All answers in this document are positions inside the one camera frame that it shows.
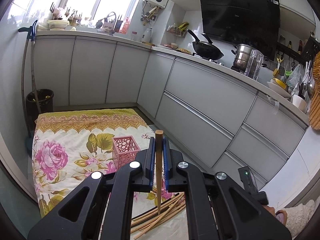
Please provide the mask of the right hand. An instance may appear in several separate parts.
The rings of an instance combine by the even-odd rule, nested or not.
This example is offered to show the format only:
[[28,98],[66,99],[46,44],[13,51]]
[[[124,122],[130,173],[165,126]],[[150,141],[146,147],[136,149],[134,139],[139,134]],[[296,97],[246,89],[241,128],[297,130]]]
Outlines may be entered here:
[[287,223],[287,213],[284,210],[276,211],[274,207],[268,205],[263,206],[273,217],[275,217],[281,224],[286,225]]

